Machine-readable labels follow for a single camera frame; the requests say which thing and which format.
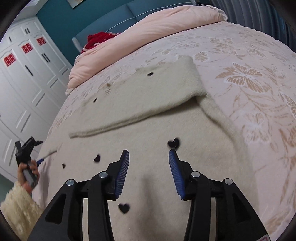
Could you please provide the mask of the pink folded duvet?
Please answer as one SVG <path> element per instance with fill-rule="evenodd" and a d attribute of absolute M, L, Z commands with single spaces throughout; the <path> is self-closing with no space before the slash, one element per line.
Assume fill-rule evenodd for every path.
<path fill-rule="evenodd" d="M 66 95 L 104 68 L 146 44 L 227 19 L 226 13 L 214 6 L 177 6 L 152 13 L 123 33 L 80 54 L 71 69 Z"/>

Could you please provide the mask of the red knitted garment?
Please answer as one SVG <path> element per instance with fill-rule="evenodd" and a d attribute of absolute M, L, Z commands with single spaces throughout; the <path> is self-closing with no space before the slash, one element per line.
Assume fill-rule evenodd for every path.
<path fill-rule="evenodd" d="M 112 32 L 99 32 L 94 35 L 89 35 L 87 38 L 87 44 L 82 48 L 81 54 L 100 45 L 101 43 L 114 38 L 115 36 L 119 35 L 119 33 L 112 33 Z"/>

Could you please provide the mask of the teal upholstered headboard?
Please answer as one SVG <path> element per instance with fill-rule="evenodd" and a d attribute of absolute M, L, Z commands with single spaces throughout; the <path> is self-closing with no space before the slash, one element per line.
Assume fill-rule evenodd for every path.
<path fill-rule="evenodd" d="M 93 35 L 98 32 L 122 33 L 132 25 L 156 11 L 193 4 L 193 1 L 174 0 L 131 1 L 95 20 L 74 36 L 72 38 L 72 42 L 78 52 L 81 52 L 83 47 L 87 44 L 87 38 L 89 35 Z"/>

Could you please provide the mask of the pink floral bedspread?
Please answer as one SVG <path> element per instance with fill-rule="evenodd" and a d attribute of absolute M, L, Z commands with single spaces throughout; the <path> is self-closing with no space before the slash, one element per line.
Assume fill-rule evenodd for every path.
<path fill-rule="evenodd" d="M 241 131 L 257 186 L 255 210 L 276 240 L 295 214 L 295 53 L 269 35 L 223 21 L 146 44 L 76 87 L 49 134 L 103 87 L 183 56 Z"/>

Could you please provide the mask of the cream sweater with black hearts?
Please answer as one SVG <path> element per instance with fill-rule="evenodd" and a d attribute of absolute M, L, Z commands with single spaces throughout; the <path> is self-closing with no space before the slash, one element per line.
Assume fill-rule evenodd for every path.
<path fill-rule="evenodd" d="M 206 92 L 190 56 L 139 68 L 84 101 L 42 145 L 33 199 L 45 208 L 67 179 L 90 179 L 128 150 L 123 192 L 109 202 L 115 240 L 182 240 L 190 203 L 178 196 L 169 166 L 174 138 L 182 160 L 209 179 L 231 178 L 258 209 L 243 135 Z"/>

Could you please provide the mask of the framed wall picture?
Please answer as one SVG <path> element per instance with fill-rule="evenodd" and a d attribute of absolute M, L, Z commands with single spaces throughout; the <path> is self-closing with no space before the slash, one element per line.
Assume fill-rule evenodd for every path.
<path fill-rule="evenodd" d="M 67 0 L 67 2 L 69 3 L 70 7 L 72 9 L 74 9 L 75 7 L 77 7 L 79 4 L 81 4 L 84 0 Z"/>

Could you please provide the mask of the grey-blue pleated curtain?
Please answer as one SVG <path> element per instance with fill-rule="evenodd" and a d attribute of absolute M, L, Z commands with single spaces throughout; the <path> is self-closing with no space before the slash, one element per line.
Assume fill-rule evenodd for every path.
<path fill-rule="evenodd" d="M 295 32 L 268 1 L 210 1 L 228 21 L 266 33 L 295 51 Z"/>

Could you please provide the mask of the white wardrobe with red stickers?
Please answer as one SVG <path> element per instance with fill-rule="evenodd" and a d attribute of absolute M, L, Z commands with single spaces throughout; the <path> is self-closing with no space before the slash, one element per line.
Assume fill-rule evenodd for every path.
<path fill-rule="evenodd" d="M 11 182 L 15 143 L 46 140 L 66 100 L 71 68 L 37 17 L 15 22 L 1 40 L 1 174 Z"/>

